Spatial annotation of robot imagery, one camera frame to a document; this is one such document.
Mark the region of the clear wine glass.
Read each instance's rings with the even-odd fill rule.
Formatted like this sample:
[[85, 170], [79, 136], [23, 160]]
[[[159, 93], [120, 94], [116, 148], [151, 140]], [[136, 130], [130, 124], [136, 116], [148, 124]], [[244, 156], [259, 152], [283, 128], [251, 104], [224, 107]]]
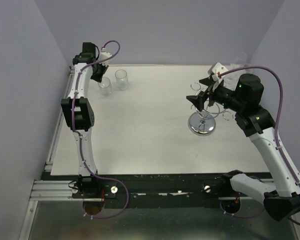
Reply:
[[[237, 68], [242, 68], [242, 67], [250, 67], [251, 64], [249, 63], [245, 63], [245, 64], [231, 64], [230, 65], [230, 70], [233, 70], [233, 69], [237, 69]], [[240, 71], [236, 71], [236, 72], [233, 72], [233, 73], [230, 73], [228, 75], [226, 75], [224, 77], [224, 86], [227, 87], [228, 89], [234, 91], [236, 89], [236, 86], [238, 84], [238, 81], [239, 81], [239, 77], [242, 75], [242, 74], [247, 74], [247, 73], [251, 73], [252, 70], [251, 69], [244, 69], [244, 70], [240, 70]]]
[[109, 96], [112, 93], [112, 84], [108, 77], [102, 77], [101, 82], [98, 83], [98, 87], [103, 96]]
[[117, 70], [115, 72], [115, 79], [120, 90], [124, 91], [128, 89], [128, 74], [125, 70]]
[[230, 62], [230, 69], [238, 69], [247, 66], [247, 54], [239, 52]]

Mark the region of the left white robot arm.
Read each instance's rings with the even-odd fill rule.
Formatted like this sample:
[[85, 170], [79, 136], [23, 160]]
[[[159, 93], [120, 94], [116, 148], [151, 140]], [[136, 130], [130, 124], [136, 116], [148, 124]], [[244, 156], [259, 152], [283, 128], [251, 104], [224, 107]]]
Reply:
[[73, 133], [78, 154], [78, 178], [74, 189], [94, 198], [100, 194], [101, 185], [94, 176], [98, 170], [92, 150], [92, 127], [95, 115], [88, 100], [90, 80], [102, 82], [103, 75], [108, 69], [106, 60], [112, 54], [100, 51], [92, 42], [84, 42], [82, 51], [72, 59], [74, 76], [70, 92], [61, 100], [61, 109], [67, 126]]

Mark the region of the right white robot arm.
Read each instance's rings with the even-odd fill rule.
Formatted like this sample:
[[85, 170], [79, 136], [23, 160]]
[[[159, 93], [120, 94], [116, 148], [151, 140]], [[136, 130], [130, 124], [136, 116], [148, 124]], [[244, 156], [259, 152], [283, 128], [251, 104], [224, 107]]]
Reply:
[[260, 105], [264, 86], [258, 76], [242, 74], [235, 90], [220, 83], [217, 87], [216, 74], [199, 82], [207, 88], [186, 99], [199, 111], [205, 102], [221, 104], [235, 112], [235, 121], [245, 136], [259, 151], [267, 166], [273, 185], [253, 179], [239, 170], [223, 175], [220, 191], [231, 196], [243, 193], [261, 203], [268, 215], [275, 221], [290, 218], [300, 212], [300, 172], [281, 142], [278, 119], [273, 119], [268, 110]]

